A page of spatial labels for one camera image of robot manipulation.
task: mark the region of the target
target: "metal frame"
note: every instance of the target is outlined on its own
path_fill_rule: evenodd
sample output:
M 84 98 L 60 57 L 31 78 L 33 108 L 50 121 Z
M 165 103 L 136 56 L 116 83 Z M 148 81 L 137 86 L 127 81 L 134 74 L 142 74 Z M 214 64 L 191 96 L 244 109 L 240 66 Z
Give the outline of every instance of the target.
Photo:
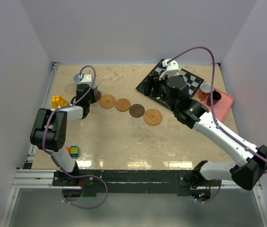
M 53 70 L 50 77 L 50 82 L 47 87 L 47 92 L 42 103 L 42 107 L 45 107 L 48 102 L 48 97 L 53 89 L 53 83 L 56 79 L 56 73 L 60 63 L 53 63 Z M 28 150 L 27 162 L 32 163 L 36 153 L 36 146 L 31 145 Z M 56 170 L 44 170 L 44 169 L 18 169 L 16 170 L 12 188 L 9 193 L 8 201 L 5 207 L 5 211 L 0 223 L 0 227 L 7 227 L 10 224 L 12 213 L 18 198 L 20 188 L 61 188 L 61 189 L 80 189 L 79 186 L 53 186 L 53 174 Z M 239 189 L 240 187 L 233 181 L 222 181 L 222 189 Z M 267 207 L 262 196 L 262 188 L 260 182 L 253 188 L 255 199 L 258 205 L 258 209 L 262 218 L 264 227 L 267 227 Z

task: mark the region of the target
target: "wooden table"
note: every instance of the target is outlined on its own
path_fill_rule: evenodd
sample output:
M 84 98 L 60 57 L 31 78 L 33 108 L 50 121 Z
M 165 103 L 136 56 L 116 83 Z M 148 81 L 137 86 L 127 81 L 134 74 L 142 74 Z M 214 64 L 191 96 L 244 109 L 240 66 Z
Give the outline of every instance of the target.
M 59 66 L 52 88 L 52 96 L 62 96 L 70 102 L 76 84 L 72 76 L 81 65 Z M 166 107 L 145 97 L 135 88 L 154 65 L 96 65 L 96 82 L 102 95 L 127 98 L 131 104 L 142 104 L 146 110 L 158 109 L 163 121 L 158 126 L 147 125 L 143 118 L 133 118 L 129 112 L 115 107 L 104 109 L 97 102 L 90 107 L 84 120 L 67 126 L 65 145 L 76 145 L 80 155 L 79 168 L 86 169 L 193 169 L 200 161 L 231 161 L 230 157 L 208 138 L 182 125 Z M 211 66 L 182 66 L 211 81 Z M 226 92 L 220 68 L 216 66 L 214 87 Z M 223 123 L 237 132 L 230 110 Z M 33 169 L 55 169 L 47 154 L 36 151 Z

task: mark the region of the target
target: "checkered board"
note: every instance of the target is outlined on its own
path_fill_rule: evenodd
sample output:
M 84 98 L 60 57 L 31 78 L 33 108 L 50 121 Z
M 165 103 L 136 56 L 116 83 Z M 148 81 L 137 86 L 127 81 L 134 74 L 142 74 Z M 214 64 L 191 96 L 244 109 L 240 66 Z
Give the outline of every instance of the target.
M 158 73 L 160 75 L 162 72 L 164 72 L 165 69 L 163 69 L 162 61 L 163 61 L 163 59 L 151 70 L 151 72 L 149 74 Z M 201 84 L 204 82 L 204 79 L 202 79 L 202 78 L 200 78 L 200 77 L 198 77 L 198 76 L 196 76 L 196 75 L 192 74 L 191 72 L 188 72 L 188 71 L 186 71 L 184 69 L 182 69 L 182 71 L 181 71 L 181 76 L 184 78 L 184 81 L 189 86 L 189 91 L 188 92 L 190 94 L 190 97 L 193 97 L 194 94 L 196 93 L 196 91 L 201 86 Z M 142 81 L 136 87 L 136 89 L 138 91 L 144 93 L 144 89 L 143 89 L 143 86 L 142 86 Z M 167 106 L 160 97 L 156 97 L 156 98 L 150 97 L 150 98 L 156 100 L 157 102 L 161 103 L 164 106 Z

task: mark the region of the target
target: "yellow object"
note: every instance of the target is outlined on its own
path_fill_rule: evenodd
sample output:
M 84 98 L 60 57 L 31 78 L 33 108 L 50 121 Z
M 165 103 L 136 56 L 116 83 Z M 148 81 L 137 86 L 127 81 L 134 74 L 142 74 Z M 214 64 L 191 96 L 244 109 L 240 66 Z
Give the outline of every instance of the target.
M 61 96 L 53 96 L 52 97 L 53 107 L 56 109 L 59 106 L 67 106 L 68 103 Z

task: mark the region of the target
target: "gray wall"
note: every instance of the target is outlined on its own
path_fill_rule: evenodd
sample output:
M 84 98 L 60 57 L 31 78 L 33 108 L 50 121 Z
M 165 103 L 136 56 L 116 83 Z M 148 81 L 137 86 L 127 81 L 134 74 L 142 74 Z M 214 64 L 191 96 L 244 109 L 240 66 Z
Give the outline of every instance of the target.
M 157 63 L 204 45 L 221 62 L 256 0 L 21 0 L 49 57 Z M 205 51 L 179 62 L 210 63 Z
M 222 62 L 240 135 L 267 145 L 267 0 L 258 0 Z M 261 179 L 267 204 L 267 175 Z
M 0 220 L 45 95 L 50 61 L 18 0 L 0 0 Z

